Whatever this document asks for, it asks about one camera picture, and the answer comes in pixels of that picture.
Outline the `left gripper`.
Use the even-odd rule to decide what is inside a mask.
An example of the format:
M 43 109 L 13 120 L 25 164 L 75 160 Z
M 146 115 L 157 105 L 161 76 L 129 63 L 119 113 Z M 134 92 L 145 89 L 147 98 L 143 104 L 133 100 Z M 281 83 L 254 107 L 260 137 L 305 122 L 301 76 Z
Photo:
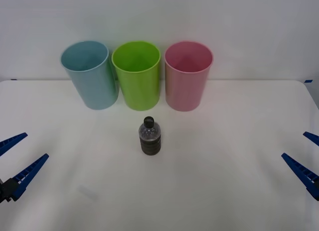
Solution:
M 0 156 L 4 155 L 7 151 L 9 151 L 27 136 L 27 133 L 24 132 L 1 141 Z M 17 175 L 9 178 L 5 182 L 0 181 L 0 202 L 9 202 L 10 200 L 17 201 L 26 191 L 27 186 L 30 184 L 48 158 L 49 155 L 44 154 Z

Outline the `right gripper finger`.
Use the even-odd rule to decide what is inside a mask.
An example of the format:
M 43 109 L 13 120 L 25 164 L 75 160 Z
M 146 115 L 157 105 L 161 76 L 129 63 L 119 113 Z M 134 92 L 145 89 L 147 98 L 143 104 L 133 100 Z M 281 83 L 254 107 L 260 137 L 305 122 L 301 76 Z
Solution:
M 311 170 L 304 167 L 302 164 L 294 160 L 292 157 L 283 153 L 281 157 L 291 168 L 294 174 L 301 180 L 301 182 L 306 187 L 306 190 L 311 194 L 311 196 L 319 200 L 319 176 L 312 172 Z
M 304 132 L 303 136 L 305 136 L 306 138 L 308 138 L 310 141 L 312 141 L 313 143 L 319 143 L 319 136 L 315 135 L 313 133 L 310 132 Z

